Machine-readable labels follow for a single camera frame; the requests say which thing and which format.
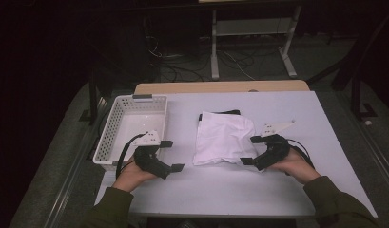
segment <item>person's right arm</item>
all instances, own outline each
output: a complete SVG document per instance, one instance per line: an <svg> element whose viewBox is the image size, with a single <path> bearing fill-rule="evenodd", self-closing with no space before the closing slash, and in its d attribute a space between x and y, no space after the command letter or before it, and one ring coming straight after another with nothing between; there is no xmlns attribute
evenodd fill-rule
<svg viewBox="0 0 389 228"><path fill-rule="evenodd" d="M295 150L270 167L305 184L303 189L315 206L316 221L321 227L379 227L362 203L340 191L328 177L322 177Z"/></svg>

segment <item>gray carpet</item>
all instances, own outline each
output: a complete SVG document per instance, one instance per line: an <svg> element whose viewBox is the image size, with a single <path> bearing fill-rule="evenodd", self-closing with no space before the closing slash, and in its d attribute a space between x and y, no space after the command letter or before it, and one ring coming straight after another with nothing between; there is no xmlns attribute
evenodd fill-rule
<svg viewBox="0 0 389 228"><path fill-rule="evenodd" d="M299 74L299 79L306 80L336 63L353 44L350 40L339 40L328 46L325 43L327 40L324 35L295 38L289 55ZM276 51L281 42L275 38L267 38L263 40L257 55L240 62L238 60L253 52L254 44L250 45L252 48L245 46L240 48L242 53L233 51L232 48L238 47L228 41L221 41L220 45L221 49L241 63L246 74L256 80L286 80L288 77ZM199 69L196 73L207 81L210 78L208 47L204 47L204 50L207 54L200 58L180 57L168 60L167 63L172 66ZM222 56L222 61L226 62L224 64L220 60L220 81L251 80L237 68L234 62L229 62L229 57L224 56L222 52L219 52L219 56ZM199 79L196 73L187 70L179 70L175 73L169 66L163 66L161 72L163 76L157 79L158 82L173 81L174 77L176 81ZM349 89L344 92L334 92L329 86L334 76L335 73L310 87L317 92L348 160L372 201L379 215L379 224L381 227L389 227L389 184L374 162L371 143L365 140L368 134L389 161L389 109L376 97L369 86L363 85L362 101L374 107L379 115L366 119L372 122L369 126L355 122L355 118L348 111ZM106 106L102 105L102 107L99 118L105 112ZM86 160L97 137L98 122L93 126L79 122L79 117L85 109L88 109L87 86L81 88L70 104L45 161L30 185L11 227L45 227L45 225L76 227L86 210L93 205L104 170L94 165L92 161ZM317 226L313 220L299 220L298 227Z"/></svg>

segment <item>hand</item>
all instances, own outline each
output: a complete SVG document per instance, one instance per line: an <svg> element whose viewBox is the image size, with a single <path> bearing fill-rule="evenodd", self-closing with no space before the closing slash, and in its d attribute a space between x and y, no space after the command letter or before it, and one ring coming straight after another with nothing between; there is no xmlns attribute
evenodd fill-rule
<svg viewBox="0 0 389 228"><path fill-rule="evenodd" d="M321 176L292 148L289 149L289 154L286 158L269 166L269 168L286 172L302 184L306 184Z"/></svg>
<svg viewBox="0 0 389 228"><path fill-rule="evenodd" d="M113 188L131 192L144 181L156 179L157 177L151 173L143 171L135 163L133 158L129 159L128 165L122 170L119 178L113 183Z"/></svg>

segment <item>person's right hand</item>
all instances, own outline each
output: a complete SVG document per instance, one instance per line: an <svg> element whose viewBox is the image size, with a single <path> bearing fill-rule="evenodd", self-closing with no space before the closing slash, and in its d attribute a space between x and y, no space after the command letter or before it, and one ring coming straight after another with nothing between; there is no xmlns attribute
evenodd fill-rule
<svg viewBox="0 0 389 228"><path fill-rule="evenodd" d="M296 152L296 150L292 148L289 149L289 154L286 158L268 168L286 172L302 184L306 184L321 176L298 152Z"/></svg>

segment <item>floor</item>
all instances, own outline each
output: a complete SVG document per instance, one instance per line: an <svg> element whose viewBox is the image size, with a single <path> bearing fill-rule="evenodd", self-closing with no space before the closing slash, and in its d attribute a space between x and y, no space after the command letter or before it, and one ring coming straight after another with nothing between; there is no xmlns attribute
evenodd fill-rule
<svg viewBox="0 0 389 228"><path fill-rule="evenodd" d="M210 81L207 37L200 40L200 54L168 53L159 64L156 82ZM298 79L307 80L340 60L353 40L335 40L327 45L326 35L295 37L289 51ZM240 37L218 41L220 81L287 80L278 49L282 37ZM374 151L389 161L389 109L368 85L361 96L378 113L358 122L349 112L349 88L342 92L330 87L335 72L310 86L335 130L379 217L389 227L389 179ZM114 91L132 93L132 90ZM104 170L88 159L106 116L110 100L101 100L99 119L93 125L80 122L88 109L88 86L75 96L33 183L10 227L75 227L91 208ZM311 219L297 220L302 228L318 227Z"/></svg>

